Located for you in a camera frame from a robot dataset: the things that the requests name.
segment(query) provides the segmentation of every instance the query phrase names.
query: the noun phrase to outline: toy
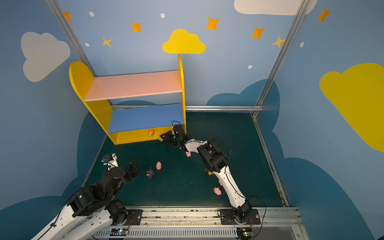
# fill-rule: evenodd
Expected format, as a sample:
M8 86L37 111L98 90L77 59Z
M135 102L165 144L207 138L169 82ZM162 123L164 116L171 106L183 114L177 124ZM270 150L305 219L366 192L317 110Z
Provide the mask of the toy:
M147 176L149 177L149 179L151 179L153 178L153 175L155 175L155 172L152 170L152 167L150 167L147 171Z
M215 187L215 188L214 188L214 192L215 192L217 195L221 195L221 190L220 190L220 188L218 188L218 187Z
M157 170L160 170L160 169L161 169L161 162L160 162L160 161L156 163L156 169L157 169Z

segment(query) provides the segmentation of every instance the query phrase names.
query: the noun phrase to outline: wall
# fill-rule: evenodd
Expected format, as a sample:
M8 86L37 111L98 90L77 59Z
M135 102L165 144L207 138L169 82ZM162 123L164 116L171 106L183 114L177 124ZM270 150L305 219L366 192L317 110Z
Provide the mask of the wall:
M187 105L236 105L237 98L247 99L240 101L245 105L255 105L262 84L246 97L238 95L268 77L279 52L279 45L273 44L278 37L284 39L300 3L258 2L59 0L98 76L177 70L175 53L183 53ZM260 29L256 34L255 27ZM177 29L198 38L176 36L176 42L188 44L167 49L164 44ZM227 101L218 96L225 93L238 97ZM112 102L127 100L167 104L178 103L180 97L176 93Z
M383 9L319 0L257 117L311 240L384 235Z
M78 61L43 0L2 1L0 225L30 239L76 191L104 132L72 89Z

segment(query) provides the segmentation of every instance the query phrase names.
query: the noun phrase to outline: dark green mat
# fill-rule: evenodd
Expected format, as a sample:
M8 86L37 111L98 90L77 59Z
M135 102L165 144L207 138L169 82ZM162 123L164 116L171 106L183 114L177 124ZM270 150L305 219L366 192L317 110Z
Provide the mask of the dark green mat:
M282 207L249 113L187 113L187 135L197 140L215 135L213 138L227 157L231 149L229 167L241 192L246 197L255 195L261 198L267 207ZM101 157L111 153L116 147L120 148L117 152L119 166L127 167L129 162L136 160L140 171L140 175L124 185L116 197L124 205L230 206L217 177L209 176L204 171L205 166L198 153L187 157L183 151L159 140L115 146L107 138L87 185L100 179L105 170ZM162 163L161 170L156 170L158 161ZM155 170L152 179L146 176L149 167ZM214 187L220 187L222 195L217 196L213 192ZM263 206L256 198L251 198L250 203L253 207Z

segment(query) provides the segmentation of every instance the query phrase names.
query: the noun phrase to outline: blue wall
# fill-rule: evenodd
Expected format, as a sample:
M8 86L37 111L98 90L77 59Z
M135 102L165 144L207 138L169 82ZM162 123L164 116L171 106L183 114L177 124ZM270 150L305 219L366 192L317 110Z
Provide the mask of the blue wall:
M41 81L23 73L24 33L68 43L45 2L2 1L0 15L0 225L5 239L30 239L81 186L105 133L70 84L72 48Z
M331 13L322 23L324 7ZM257 117L288 201L312 240L384 235L384 152L360 138L319 86L331 71L384 66L383 9L383 1L318 0Z
M70 13L70 25L98 76L177 70L176 54L164 52L162 44L178 28L197 34L207 46L205 52L182 54L187 105L206 105L218 94L240 94L253 83L266 79L279 52L278 46L272 44L278 36L284 39L293 20L293 16L242 14L235 10L233 0L59 3L64 12ZM206 30L209 17L220 19L217 31ZM141 33L132 32L131 22L141 23ZM255 27L265 28L260 39L251 39ZM103 38L111 40L111 47L103 45ZM236 104L220 99L213 102ZM127 100L116 99L113 103ZM180 97L176 93L130 100L166 104L177 103Z

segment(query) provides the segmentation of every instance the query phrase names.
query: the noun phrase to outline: pink pig toy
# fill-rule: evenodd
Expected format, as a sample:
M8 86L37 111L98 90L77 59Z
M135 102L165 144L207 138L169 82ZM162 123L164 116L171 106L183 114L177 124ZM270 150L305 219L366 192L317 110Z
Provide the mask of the pink pig toy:
M215 187L215 188L214 188L214 192L215 192L217 195L221 195L221 190L220 190L220 188L218 188L218 187Z
M160 169L161 169L161 162L160 162L160 161L156 163L156 169L157 169L157 170L160 170Z

